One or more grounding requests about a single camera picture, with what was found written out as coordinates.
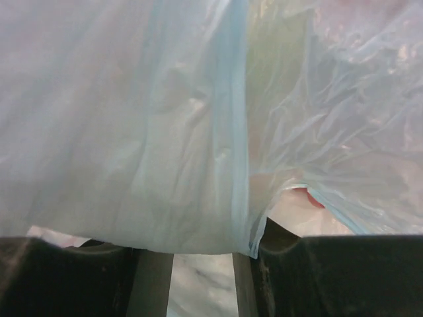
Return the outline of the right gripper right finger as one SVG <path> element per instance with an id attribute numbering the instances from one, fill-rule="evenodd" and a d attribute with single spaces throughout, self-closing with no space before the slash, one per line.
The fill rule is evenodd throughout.
<path id="1" fill-rule="evenodd" d="M 233 266 L 240 316 L 422 315 L 420 235 L 301 238 L 268 220 L 257 259 Z"/>

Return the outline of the light blue plastic bag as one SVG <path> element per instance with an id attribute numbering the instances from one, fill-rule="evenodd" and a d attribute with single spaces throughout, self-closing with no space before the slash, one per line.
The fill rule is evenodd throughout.
<path id="1" fill-rule="evenodd" d="M 1 235 L 256 256 L 282 192 L 422 232 L 421 1 L 2 1 Z"/>

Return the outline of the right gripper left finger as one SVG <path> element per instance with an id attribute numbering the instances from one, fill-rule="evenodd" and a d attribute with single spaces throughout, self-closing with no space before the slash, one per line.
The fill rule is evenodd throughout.
<path id="1" fill-rule="evenodd" d="M 2 316 L 165 316 L 172 256 L 89 241 L 1 239 Z"/>

